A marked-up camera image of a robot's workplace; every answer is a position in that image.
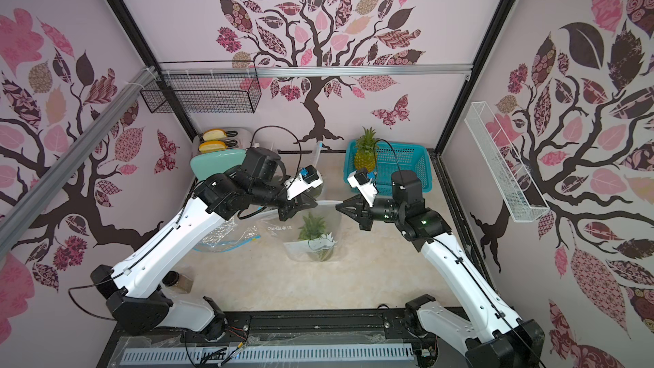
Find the pineapple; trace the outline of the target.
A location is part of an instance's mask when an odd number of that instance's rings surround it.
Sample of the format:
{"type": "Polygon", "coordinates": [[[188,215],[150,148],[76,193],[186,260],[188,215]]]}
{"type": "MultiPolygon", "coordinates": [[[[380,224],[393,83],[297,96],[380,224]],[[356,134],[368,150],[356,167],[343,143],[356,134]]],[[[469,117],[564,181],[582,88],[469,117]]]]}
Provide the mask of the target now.
{"type": "Polygon", "coordinates": [[[303,221],[298,240],[308,242],[311,259],[326,262],[331,258],[336,242],[328,231],[325,218],[308,213],[303,221]]]}
{"type": "Polygon", "coordinates": [[[356,170],[366,169],[373,172],[376,168],[376,131],[371,128],[364,128],[364,134],[356,140],[356,153],[354,155],[354,167],[356,170]]]}

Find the clear zip bag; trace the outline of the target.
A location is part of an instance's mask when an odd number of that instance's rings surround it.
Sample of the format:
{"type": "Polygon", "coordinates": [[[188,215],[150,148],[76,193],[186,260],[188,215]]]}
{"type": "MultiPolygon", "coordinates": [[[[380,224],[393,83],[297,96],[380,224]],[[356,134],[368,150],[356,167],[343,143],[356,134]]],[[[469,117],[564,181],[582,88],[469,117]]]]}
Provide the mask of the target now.
{"type": "Polygon", "coordinates": [[[257,216],[257,225],[294,262],[337,262],[346,254],[339,201],[319,200],[313,209],[280,221],[276,211],[257,216]]]}

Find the zip bag with blue seal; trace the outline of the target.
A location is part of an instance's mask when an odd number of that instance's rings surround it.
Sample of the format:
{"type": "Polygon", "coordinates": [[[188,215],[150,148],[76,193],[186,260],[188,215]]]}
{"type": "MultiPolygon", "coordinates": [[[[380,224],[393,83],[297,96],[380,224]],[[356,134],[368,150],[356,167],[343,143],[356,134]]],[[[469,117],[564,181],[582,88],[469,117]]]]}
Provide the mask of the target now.
{"type": "Polygon", "coordinates": [[[232,219],[214,229],[194,246],[204,253],[225,253],[260,238],[256,221],[232,219]]]}

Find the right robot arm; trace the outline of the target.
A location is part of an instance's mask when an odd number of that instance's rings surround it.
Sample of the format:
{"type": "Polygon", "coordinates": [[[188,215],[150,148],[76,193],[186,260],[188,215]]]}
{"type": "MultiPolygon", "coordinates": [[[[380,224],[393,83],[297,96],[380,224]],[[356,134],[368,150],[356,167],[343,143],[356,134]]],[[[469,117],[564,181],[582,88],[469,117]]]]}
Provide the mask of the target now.
{"type": "Polygon", "coordinates": [[[393,224],[445,279],[466,315],[461,317],[424,295],[407,303],[405,323],[416,337],[434,334],[456,349],[470,367],[539,367],[544,331],[535,320],[523,320],[493,290],[466,256],[450,226],[426,206],[422,185],[411,170],[391,176],[392,195],[379,195],[374,175],[352,172],[347,182],[358,195],[337,211],[371,230],[376,221],[393,224]]]}

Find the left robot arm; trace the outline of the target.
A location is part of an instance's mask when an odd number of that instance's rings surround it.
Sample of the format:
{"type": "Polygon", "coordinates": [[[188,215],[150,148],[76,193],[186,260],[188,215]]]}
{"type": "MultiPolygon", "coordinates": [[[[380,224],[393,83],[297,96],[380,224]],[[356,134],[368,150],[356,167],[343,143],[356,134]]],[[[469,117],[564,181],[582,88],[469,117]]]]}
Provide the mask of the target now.
{"type": "Polygon", "coordinates": [[[208,296],[197,301],[166,296],[165,276],[205,236],[250,206],[274,208],[280,221],[316,207],[309,192],[323,183],[318,170],[308,165],[276,182],[282,164],[273,151],[248,148],[240,165],[199,182],[182,209],[135,253],[113,267],[97,267],[91,284],[105,298],[109,319],[132,336],[163,327],[209,341],[221,338],[227,317],[216,302],[208,296]]]}

